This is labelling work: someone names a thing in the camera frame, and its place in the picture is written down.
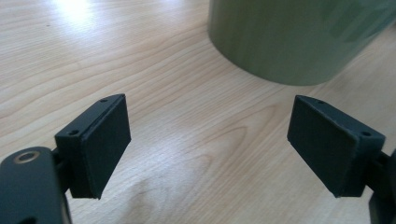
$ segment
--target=black clamp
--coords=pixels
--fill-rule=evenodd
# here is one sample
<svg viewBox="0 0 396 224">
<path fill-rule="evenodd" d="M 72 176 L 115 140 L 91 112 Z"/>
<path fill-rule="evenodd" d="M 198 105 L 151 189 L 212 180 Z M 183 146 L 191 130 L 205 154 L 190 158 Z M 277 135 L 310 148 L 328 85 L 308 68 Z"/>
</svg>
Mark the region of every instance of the black clamp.
<svg viewBox="0 0 396 224">
<path fill-rule="evenodd" d="M 365 186 L 374 224 L 396 223 L 396 151 L 385 136 L 320 100 L 296 96 L 288 139 L 335 197 L 360 197 Z"/>
<path fill-rule="evenodd" d="M 0 166 L 0 222 L 71 223 L 64 193 L 100 199 L 131 141 L 124 94 L 104 98 L 55 135 L 57 148 L 30 147 Z"/>
</svg>

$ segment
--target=light wood surface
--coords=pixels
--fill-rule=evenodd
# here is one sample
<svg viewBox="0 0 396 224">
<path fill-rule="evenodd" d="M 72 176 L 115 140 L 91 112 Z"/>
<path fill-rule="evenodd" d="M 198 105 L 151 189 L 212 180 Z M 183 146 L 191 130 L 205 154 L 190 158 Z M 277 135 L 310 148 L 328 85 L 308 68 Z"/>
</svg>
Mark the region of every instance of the light wood surface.
<svg viewBox="0 0 396 224">
<path fill-rule="evenodd" d="M 222 57 L 208 0 L 1 0 L 0 159 L 55 148 L 96 100 L 127 95 L 132 142 L 100 201 L 74 223 L 369 223 L 334 199 L 287 141 L 295 94 L 326 101 L 396 147 L 396 29 L 332 81 L 292 87 Z"/>
</svg>

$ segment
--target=mounting hole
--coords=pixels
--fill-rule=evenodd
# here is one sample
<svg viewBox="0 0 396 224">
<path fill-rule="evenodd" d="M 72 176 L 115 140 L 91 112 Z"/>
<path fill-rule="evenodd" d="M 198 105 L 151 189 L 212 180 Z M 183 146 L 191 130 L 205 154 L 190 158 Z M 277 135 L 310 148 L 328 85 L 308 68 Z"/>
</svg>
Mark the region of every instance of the mounting hole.
<svg viewBox="0 0 396 224">
<path fill-rule="evenodd" d="M 37 223 L 37 218 L 28 217 L 28 218 L 20 221 L 18 224 L 36 224 L 36 223 Z"/>
<path fill-rule="evenodd" d="M 363 134 L 364 136 L 371 136 L 371 133 L 368 132 L 361 132 L 361 134 Z"/>
<path fill-rule="evenodd" d="M 76 135 L 76 134 L 78 134 L 78 130 L 70 131 L 70 132 L 68 132 L 67 134 L 69 134 L 70 136 Z"/>
<path fill-rule="evenodd" d="M 14 162 L 17 164 L 23 164 L 35 160 L 39 155 L 40 152 L 38 151 L 23 152 L 22 154 L 15 157 Z"/>
</svg>

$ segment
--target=wood grain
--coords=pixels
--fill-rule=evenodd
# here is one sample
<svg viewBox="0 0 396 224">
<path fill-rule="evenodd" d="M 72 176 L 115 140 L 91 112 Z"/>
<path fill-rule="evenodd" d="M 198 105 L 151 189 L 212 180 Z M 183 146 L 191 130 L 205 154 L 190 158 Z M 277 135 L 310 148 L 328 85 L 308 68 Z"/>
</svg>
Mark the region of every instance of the wood grain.
<svg viewBox="0 0 396 224">
<path fill-rule="evenodd" d="M 367 189 L 334 199 L 286 139 L 295 94 L 319 98 L 396 146 L 396 29 L 332 81 L 292 87 L 224 59 L 208 1 L 2 0 L 0 159 L 96 100 L 127 95 L 132 142 L 103 198 L 69 198 L 74 223 L 369 223 Z"/>
</svg>

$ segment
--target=green cylinder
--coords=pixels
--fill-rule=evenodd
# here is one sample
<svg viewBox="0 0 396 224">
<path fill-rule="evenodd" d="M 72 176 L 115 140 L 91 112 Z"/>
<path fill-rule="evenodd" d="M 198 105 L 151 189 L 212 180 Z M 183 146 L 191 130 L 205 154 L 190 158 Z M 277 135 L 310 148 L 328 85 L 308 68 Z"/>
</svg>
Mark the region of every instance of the green cylinder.
<svg viewBox="0 0 396 224">
<path fill-rule="evenodd" d="M 211 0 L 214 46 L 251 74 L 289 85 L 334 77 L 396 18 L 396 0 Z"/>
</svg>

